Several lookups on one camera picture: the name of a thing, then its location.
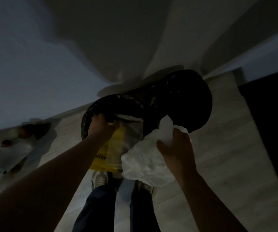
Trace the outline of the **person's left hand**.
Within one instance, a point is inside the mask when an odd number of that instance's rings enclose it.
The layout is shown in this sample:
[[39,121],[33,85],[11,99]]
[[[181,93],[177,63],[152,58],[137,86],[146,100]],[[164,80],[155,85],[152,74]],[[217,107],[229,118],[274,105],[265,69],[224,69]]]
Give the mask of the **person's left hand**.
[[106,143],[120,126],[120,121],[114,121],[112,124],[109,124],[105,119],[105,115],[100,113],[99,115],[92,117],[88,129],[88,137]]

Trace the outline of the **person's right hand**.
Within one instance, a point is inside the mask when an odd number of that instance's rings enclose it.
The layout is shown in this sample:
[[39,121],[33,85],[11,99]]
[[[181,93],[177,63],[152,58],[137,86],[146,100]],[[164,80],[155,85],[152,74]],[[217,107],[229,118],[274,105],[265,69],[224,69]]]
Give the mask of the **person's right hand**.
[[161,140],[157,140],[157,149],[181,187],[198,174],[194,150],[187,133],[174,128],[172,145],[167,146]]

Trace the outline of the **yellow plastic packet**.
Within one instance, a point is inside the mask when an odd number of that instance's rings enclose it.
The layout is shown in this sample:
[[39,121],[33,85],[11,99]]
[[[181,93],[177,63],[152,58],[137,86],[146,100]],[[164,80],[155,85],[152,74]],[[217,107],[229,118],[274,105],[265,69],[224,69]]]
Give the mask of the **yellow plastic packet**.
[[117,173],[122,171],[121,157],[143,139],[143,122],[122,123],[98,151],[90,170]]

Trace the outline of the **white plastic bag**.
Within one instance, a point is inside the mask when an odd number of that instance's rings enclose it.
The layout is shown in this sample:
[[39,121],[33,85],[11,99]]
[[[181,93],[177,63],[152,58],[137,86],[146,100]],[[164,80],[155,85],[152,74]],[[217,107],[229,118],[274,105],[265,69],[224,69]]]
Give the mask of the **white plastic bag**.
[[157,140],[161,140],[167,146],[171,146],[174,128],[188,133],[183,126],[174,125],[167,115],[160,120],[158,128],[123,154],[121,157],[123,178],[139,180],[151,187],[164,187],[172,183],[175,177],[167,167],[156,144]]

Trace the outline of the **black garbage bag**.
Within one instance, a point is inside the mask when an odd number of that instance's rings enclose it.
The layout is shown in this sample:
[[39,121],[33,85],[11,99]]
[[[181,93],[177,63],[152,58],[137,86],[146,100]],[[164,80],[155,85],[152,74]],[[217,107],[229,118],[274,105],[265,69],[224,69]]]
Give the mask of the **black garbage bag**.
[[143,119],[143,136],[158,128],[169,116],[174,125],[188,133],[202,128],[210,118],[213,99],[203,78],[194,70],[170,72],[157,81],[122,94],[112,94],[89,106],[81,122],[81,138],[88,136],[91,119],[103,113],[108,122],[117,115]]

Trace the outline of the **person's left forearm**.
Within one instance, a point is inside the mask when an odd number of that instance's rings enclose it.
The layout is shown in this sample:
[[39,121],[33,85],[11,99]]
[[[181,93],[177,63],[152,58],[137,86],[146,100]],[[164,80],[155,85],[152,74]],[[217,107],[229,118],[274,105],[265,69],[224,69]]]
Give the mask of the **person's left forearm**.
[[0,193],[0,232],[54,232],[105,143],[87,137]]

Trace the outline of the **person's right forearm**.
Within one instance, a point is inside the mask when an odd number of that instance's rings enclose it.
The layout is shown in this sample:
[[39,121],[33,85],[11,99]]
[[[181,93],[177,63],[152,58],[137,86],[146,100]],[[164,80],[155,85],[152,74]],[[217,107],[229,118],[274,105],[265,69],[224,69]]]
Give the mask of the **person's right forearm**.
[[248,232],[198,173],[177,178],[199,232]]

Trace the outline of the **person's right grey sneaker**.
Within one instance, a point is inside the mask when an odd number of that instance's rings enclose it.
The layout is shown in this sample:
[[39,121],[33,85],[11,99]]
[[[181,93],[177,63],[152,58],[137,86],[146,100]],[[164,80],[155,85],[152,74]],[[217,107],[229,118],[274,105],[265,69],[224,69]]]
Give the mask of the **person's right grey sneaker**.
[[153,195],[153,191],[154,191],[154,188],[155,187],[152,187],[146,183],[143,183],[139,180],[136,180],[135,181],[135,188],[136,190],[135,191],[140,191],[140,190],[146,190],[148,191],[151,195]]

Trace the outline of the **person's grey sneaker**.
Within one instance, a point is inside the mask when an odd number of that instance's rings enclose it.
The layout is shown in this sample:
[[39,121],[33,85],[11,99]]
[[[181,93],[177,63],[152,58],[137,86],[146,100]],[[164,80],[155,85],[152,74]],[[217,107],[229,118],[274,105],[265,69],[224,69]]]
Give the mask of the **person's grey sneaker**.
[[153,195],[153,191],[154,191],[154,188],[155,187],[152,187],[146,183],[143,183],[139,180],[136,180],[135,181],[135,188],[136,190],[135,191],[140,191],[140,190],[146,190],[148,191],[151,195]]
[[92,174],[91,184],[92,190],[99,186],[103,186],[109,182],[108,172],[95,170]]

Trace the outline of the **person's left grey sneaker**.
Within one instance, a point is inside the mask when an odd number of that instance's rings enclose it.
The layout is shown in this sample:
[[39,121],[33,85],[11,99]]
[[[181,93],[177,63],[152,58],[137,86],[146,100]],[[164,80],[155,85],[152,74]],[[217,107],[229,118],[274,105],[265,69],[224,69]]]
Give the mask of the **person's left grey sneaker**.
[[108,172],[95,170],[92,174],[91,184],[92,190],[99,186],[103,186],[109,182]]

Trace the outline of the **person's right leg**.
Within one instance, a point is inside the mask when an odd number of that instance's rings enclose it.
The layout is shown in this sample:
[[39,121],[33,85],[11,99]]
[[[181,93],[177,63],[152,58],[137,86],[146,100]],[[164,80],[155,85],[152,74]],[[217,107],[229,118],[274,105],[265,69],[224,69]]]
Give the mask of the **person's right leg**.
[[161,232],[150,191],[135,187],[130,203],[130,232]]

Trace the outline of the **person's leg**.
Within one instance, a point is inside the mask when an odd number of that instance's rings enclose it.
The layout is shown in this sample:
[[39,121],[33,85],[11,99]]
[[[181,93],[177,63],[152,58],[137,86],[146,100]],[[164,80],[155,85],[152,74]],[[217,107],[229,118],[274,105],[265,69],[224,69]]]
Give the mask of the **person's leg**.
[[71,232],[113,232],[115,201],[112,184],[96,187],[88,196]]
[[135,187],[130,203],[130,232],[161,232],[150,191]]

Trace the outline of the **person's left leg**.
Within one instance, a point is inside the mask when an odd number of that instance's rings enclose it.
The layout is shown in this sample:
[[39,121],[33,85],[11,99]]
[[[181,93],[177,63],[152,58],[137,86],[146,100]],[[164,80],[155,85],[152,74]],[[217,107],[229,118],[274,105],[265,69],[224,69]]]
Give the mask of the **person's left leg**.
[[115,201],[112,184],[96,187],[88,196],[71,232],[113,232]]

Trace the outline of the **white bag with brown items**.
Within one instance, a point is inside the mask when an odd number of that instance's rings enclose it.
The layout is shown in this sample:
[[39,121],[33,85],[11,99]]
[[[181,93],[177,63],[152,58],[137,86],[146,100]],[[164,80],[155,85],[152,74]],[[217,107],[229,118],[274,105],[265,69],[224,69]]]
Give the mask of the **white bag with brown items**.
[[0,130],[0,176],[16,174],[38,141],[51,129],[51,122],[36,121]]

